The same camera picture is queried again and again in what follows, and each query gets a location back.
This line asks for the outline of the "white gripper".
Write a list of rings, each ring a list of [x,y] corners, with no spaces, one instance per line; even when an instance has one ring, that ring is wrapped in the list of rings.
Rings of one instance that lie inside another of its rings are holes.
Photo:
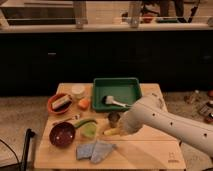
[[[118,122],[118,130],[120,136],[126,136],[137,133],[143,124],[138,121],[130,111],[126,111]]]

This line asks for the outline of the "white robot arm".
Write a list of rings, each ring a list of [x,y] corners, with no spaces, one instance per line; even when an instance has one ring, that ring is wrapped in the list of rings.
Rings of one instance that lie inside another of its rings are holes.
[[[162,107],[163,100],[159,96],[143,96],[120,118],[120,135],[134,134],[147,125],[213,157],[213,125],[169,113]]]

